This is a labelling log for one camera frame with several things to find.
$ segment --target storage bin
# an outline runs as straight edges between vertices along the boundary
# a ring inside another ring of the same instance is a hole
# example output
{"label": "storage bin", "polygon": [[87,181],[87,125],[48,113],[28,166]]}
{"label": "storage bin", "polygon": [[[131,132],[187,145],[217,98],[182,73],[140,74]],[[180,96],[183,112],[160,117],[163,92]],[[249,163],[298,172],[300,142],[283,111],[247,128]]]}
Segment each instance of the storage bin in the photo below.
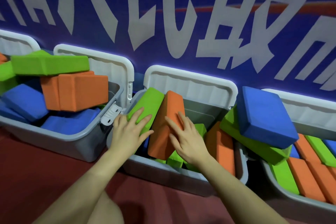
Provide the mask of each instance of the storage bin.
{"label": "storage bin", "polygon": [[0,116],[0,125],[21,141],[69,157],[92,162],[99,156],[106,145],[108,132],[104,132],[99,125],[101,117],[114,102],[118,106],[126,107],[131,99],[131,97],[128,98],[128,93],[132,93],[134,81],[133,65],[128,59],[121,56],[65,44],[57,45],[54,49],[54,55],[88,56],[90,70],[97,75],[108,76],[109,102],[107,105],[83,131],[74,135],[63,135],[2,116]]}
{"label": "storage bin", "polygon": [[[138,91],[127,114],[149,87],[162,93],[172,90],[183,96],[185,114],[194,123],[203,123],[209,130],[221,120],[236,101],[237,87],[228,80],[192,73],[159,65],[148,68],[144,79],[145,89]],[[111,145],[113,131],[107,136],[107,147]],[[235,142],[234,155],[236,177],[243,184],[248,179],[244,147]],[[132,155],[123,165],[126,173],[171,188],[183,190],[204,197],[215,194],[207,179],[200,173],[183,168],[173,168],[149,158]]]}
{"label": "storage bin", "polygon": [[[289,92],[264,89],[280,96],[283,104],[300,134],[336,141],[336,103]],[[336,205],[296,195],[281,187],[274,178],[268,163],[261,161],[266,177],[280,195],[336,213]]]}

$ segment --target red floor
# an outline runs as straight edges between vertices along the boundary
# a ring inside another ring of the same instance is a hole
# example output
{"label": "red floor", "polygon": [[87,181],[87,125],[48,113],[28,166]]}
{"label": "red floor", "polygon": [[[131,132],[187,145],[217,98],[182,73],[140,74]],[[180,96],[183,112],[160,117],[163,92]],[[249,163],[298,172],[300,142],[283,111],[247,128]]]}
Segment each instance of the red floor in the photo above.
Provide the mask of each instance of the red floor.
{"label": "red floor", "polygon": [[[0,129],[0,223],[32,223],[91,166],[19,142]],[[123,173],[113,177],[107,193],[126,224],[233,223],[217,197],[195,196]]]}

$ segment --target blue foam block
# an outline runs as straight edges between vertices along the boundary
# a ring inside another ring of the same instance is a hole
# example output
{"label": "blue foam block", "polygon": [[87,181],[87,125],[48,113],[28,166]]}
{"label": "blue foam block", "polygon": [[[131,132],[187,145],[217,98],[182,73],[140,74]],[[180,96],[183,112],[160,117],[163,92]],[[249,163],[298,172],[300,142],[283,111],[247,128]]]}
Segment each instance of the blue foam block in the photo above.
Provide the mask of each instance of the blue foam block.
{"label": "blue foam block", "polygon": [[29,124],[29,121],[27,119],[25,119],[23,116],[19,115],[12,109],[8,108],[7,105],[1,99],[0,99],[0,116]]}
{"label": "blue foam block", "polygon": [[300,155],[297,152],[295,145],[292,146],[291,153],[289,154],[289,156],[292,158],[300,158]]}
{"label": "blue foam block", "polygon": [[331,140],[326,140],[326,139],[323,139],[322,141],[328,147],[331,153],[336,157],[336,141],[331,141]]}
{"label": "blue foam block", "polygon": [[58,112],[59,116],[48,117],[41,128],[64,135],[74,135],[84,130],[99,113],[99,108],[76,113]]}
{"label": "blue foam block", "polygon": [[280,97],[277,94],[243,86],[237,97],[240,134],[286,149],[299,139]]}
{"label": "blue foam block", "polygon": [[40,84],[35,78],[20,84],[2,95],[3,102],[30,122],[41,119],[48,114]]}

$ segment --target wall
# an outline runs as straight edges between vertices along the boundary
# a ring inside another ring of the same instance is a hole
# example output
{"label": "wall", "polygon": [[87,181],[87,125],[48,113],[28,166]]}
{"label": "wall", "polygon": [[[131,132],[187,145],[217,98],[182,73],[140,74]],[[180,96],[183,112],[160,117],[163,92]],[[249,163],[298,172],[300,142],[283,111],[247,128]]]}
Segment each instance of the wall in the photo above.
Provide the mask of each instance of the wall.
{"label": "wall", "polygon": [[336,101],[335,0],[0,0],[0,28]]}

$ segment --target open lid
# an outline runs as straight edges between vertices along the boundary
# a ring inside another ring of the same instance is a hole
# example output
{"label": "open lid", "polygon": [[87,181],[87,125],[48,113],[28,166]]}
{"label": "open lid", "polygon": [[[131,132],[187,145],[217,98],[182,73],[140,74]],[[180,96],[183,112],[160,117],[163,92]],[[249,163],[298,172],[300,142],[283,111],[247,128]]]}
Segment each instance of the open lid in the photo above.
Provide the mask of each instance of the open lid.
{"label": "open lid", "polygon": [[40,50],[32,37],[0,29],[0,52],[5,55],[26,55]]}
{"label": "open lid", "polygon": [[127,58],[68,44],[56,45],[54,55],[88,56],[91,71],[94,71],[96,75],[107,75],[110,82],[115,82],[124,87],[124,91],[121,94],[121,107],[125,108],[130,103],[134,67]]}
{"label": "open lid", "polygon": [[160,65],[146,70],[143,85],[145,89],[153,87],[164,94],[172,90],[184,99],[226,109],[235,104],[238,94],[232,81]]}
{"label": "open lid", "polygon": [[293,122],[336,131],[336,102],[281,90],[263,90],[279,95]]}

